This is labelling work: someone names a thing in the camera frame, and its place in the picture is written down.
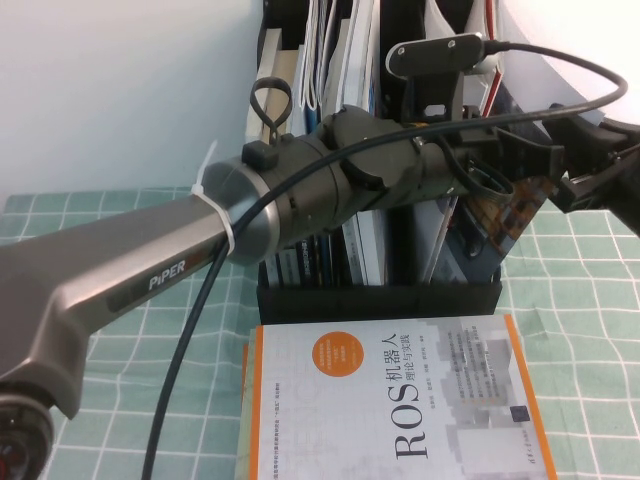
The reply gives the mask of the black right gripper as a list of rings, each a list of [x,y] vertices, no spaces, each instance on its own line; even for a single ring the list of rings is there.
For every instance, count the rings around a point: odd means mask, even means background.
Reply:
[[[611,152],[600,170],[561,178],[561,211],[639,207],[638,125],[607,117],[594,124],[574,115],[547,120],[546,131],[567,151],[620,151]],[[421,198],[512,198],[518,181],[556,181],[562,176],[563,147],[536,143],[505,129],[472,129],[420,140]]]

